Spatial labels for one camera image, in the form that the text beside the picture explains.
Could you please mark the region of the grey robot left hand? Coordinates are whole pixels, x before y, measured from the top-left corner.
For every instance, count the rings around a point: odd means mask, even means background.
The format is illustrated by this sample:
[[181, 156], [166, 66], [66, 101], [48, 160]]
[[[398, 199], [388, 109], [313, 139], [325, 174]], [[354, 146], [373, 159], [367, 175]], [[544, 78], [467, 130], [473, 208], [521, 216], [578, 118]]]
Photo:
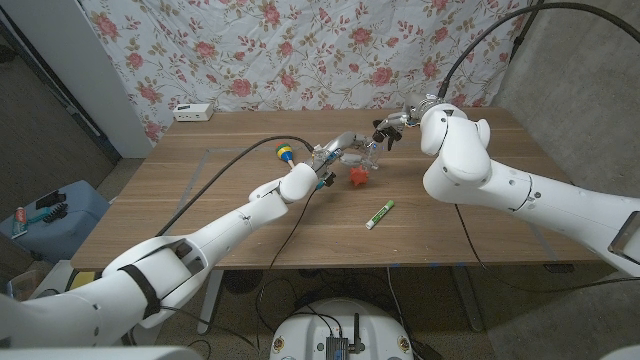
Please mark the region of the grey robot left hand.
[[335, 162], [351, 168], [377, 170], [378, 159], [383, 145], [372, 137], [347, 131], [329, 141], [326, 145], [317, 145], [311, 157], [305, 161], [318, 176], [328, 172]]

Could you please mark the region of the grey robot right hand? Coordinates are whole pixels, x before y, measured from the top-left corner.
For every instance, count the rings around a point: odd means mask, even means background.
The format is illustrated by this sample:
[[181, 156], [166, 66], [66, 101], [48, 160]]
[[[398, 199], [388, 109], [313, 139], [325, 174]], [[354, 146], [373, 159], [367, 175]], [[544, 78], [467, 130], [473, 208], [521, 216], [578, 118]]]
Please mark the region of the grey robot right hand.
[[372, 138], [378, 143], [387, 140], [388, 149], [392, 144], [400, 141], [405, 127], [417, 126], [423, 115], [432, 107], [442, 104], [444, 99], [432, 94], [421, 95], [410, 93], [405, 97], [403, 109], [392, 113], [382, 120], [375, 120]]

